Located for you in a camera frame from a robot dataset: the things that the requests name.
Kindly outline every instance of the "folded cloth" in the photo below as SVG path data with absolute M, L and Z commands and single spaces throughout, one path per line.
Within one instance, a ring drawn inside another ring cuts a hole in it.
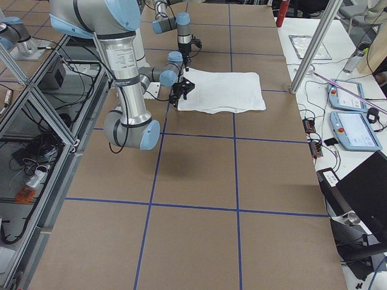
M 255 72 L 205 72 L 190 68 L 184 77 L 195 84 L 187 100 L 179 99 L 179 111 L 214 114 L 266 110 L 259 76 Z

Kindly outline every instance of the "red cylinder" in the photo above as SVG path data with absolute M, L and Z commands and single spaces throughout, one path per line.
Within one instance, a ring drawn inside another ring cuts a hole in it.
M 289 0 L 282 0 L 281 6 L 279 8 L 278 16 L 277 16 L 277 21 L 276 21 L 277 27 L 281 27 L 282 23 L 284 23 L 286 12 L 288 12 L 289 3 L 290 3 Z

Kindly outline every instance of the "white table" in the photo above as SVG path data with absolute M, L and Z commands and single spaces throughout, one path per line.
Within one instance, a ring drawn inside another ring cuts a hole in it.
M 286 57 L 286 61 L 288 64 L 288 70 L 290 73 L 290 77 L 293 77 L 296 74 L 296 69 L 298 69 L 298 65 L 301 60 L 298 59 L 295 50 L 290 42 L 289 35 L 310 35 L 314 34 L 314 31 L 319 23 L 317 19 L 295 19 L 295 18 L 286 18 L 284 24 L 281 28 L 278 28 L 279 37 L 281 39 L 282 48 L 284 50 L 284 54 Z M 353 53 L 355 50 L 355 46 L 352 43 L 349 35 L 346 33 L 340 21 L 333 21 L 330 29 L 328 30 L 325 39 L 323 40 L 323 44 L 327 48 L 329 54 L 332 57 L 332 60 L 314 60 L 313 63 L 324 63 L 324 64 L 315 64 L 316 72 L 320 75 L 328 79 L 351 79 L 354 77 L 362 77 L 364 75 L 359 74 L 359 72 L 355 69 L 351 74 L 347 74 L 345 72 L 341 72 L 344 67 L 347 58 Z M 315 112 L 316 116 L 323 115 L 323 111 L 316 106 L 313 106 L 309 102 L 307 102 L 307 95 L 305 93 L 305 84 L 307 81 L 315 81 L 319 83 L 324 83 L 324 81 L 316 76 L 307 75 L 296 94 L 296 98 L 299 104 L 300 110 L 305 109 L 305 107 L 313 112 Z M 385 98 L 382 90 L 379 85 L 376 83 L 372 76 L 362 77 L 361 79 L 355 79 L 354 82 L 360 82 L 363 86 L 363 90 L 365 93 L 365 98 Z M 315 103 L 323 108 L 325 108 L 327 103 L 327 85 L 320 85 L 317 83 L 308 82 L 307 83 L 307 94 L 310 102 Z M 387 109 L 387 101 L 378 101 L 376 104 L 384 109 Z M 335 137 L 334 133 L 330 127 L 329 113 L 332 110 L 329 104 L 325 108 L 326 114 L 323 122 L 323 118 L 319 117 L 316 119 L 316 130 L 318 134 L 322 136 L 323 140 L 326 140 L 331 137 Z M 302 118 L 304 117 L 305 112 L 301 112 Z M 380 121 L 382 124 L 387 123 L 387 115 L 380 115 Z M 307 112 L 307 117 L 312 117 L 310 112 Z M 379 124 L 374 124 L 372 126 L 374 129 L 379 129 Z M 387 129 L 377 134 L 377 138 L 381 142 L 383 146 L 382 152 L 387 154 Z M 343 147 L 339 144 L 336 145 L 336 148 L 339 151 L 341 156 L 341 165 L 336 174 L 339 178 L 343 178 L 350 171 L 352 171 L 355 167 L 357 167 L 360 163 L 369 157 L 372 152 L 350 152 L 344 150 Z M 322 149 L 324 157 L 318 158 L 316 161 L 316 170 L 324 169 L 327 167 L 333 167 L 336 163 L 336 158 L 334 155 L 329 152 L 326 148 Z M 348 267 L 343 267 L 343 271 L 346 277 L 346 282 L 348 285 L 348 289 L 353 290 L 358 284 L 358 280 L 355 278 L 353 273 Z M 368 289 L 368 285 L 371 281 L 373 274 L 370 274 L 363 284 L 362 289 Z M 374 282 L 372 290 L 382 290 L 386 289 L 387 285 L 387 272 L 380 272 L 377 275 L 377 278 Z

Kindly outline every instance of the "black monitor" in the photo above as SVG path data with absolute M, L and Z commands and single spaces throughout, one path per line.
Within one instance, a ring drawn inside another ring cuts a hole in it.
M 336 186 L 378 241 L 387 242 L 387 156 L 376 151 Z

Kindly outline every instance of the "blue cable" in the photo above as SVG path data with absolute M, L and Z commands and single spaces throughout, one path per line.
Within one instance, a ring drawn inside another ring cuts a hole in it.
M 378 273 L 379 268 L 382 266 L 382 264 L 383 264 L 384 261 L 387 262 L 387 256 L 386 256 L 382 261 L 380 261 L 379 265 L 377 265 L 376 270 L 375 270 L 375 273 L 374 273 L 374 275 L 373 275 L 373 277 L 372 277 L 371 283 L 370 283 L 369 286 L 368 286 L 368 290 L 371 290 L 372 284 L 374 284 L 374 280 L 375 280 L 375 278 L 376 278 L 376 274 Z

